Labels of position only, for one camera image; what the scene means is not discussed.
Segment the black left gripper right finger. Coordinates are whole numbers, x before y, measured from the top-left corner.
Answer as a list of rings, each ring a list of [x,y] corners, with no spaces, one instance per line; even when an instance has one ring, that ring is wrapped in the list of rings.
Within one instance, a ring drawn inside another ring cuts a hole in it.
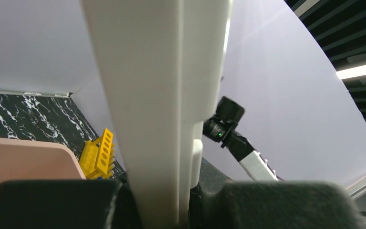
[[[235,181],[203,159],[190,229],[364,229],[355,203],[326,182]]]

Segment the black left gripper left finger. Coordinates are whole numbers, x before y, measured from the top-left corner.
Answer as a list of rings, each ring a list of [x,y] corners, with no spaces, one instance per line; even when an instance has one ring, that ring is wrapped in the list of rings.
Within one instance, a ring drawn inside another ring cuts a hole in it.
[[[111,180],[0,183],[0,229],[140,229],[127,184]]]

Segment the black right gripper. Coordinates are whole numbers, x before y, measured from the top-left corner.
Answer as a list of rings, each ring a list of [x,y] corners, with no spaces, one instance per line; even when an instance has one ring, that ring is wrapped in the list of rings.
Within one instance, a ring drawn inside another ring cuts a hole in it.
[[[203,123],[203,135],[221,143],[221,148],[226,147],[244,113],[245,109],[241,105],[222,96],[213,116]]]

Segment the pink plastic bin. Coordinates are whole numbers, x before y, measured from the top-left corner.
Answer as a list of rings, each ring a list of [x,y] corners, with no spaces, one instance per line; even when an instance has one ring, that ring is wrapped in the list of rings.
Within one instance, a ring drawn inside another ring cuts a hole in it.
[[[0,138],[0,183],[31,179],[85,176],[76,156],[62,144]]]

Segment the yellow test tube rack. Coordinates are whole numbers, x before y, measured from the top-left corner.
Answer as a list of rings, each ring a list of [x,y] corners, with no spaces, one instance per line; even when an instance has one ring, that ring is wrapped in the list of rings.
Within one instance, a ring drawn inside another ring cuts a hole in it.
[[[86,179],[108,179],[114,175],[114,134],[105,128],[97,139],[85,141],[79,165]]]

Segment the white container lid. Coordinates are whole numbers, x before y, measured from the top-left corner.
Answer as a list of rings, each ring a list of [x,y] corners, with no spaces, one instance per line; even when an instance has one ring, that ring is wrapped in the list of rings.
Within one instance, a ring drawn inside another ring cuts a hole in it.
[[[218,102],[230,0],[83,0],[120,153],[146,229],[188,224],[203,123]]]

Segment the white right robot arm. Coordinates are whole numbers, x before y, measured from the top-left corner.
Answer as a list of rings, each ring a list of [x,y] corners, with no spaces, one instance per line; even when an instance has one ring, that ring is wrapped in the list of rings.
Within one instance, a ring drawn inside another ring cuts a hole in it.
[[[261,153],[236,131],[244,114],[245,109],[241,105],[226,96],[221,97],[213,116],[203,123],[203,135],[220,143],[221,148],[227,148],[252,180],[279,181],[275,170],[268,166]]]

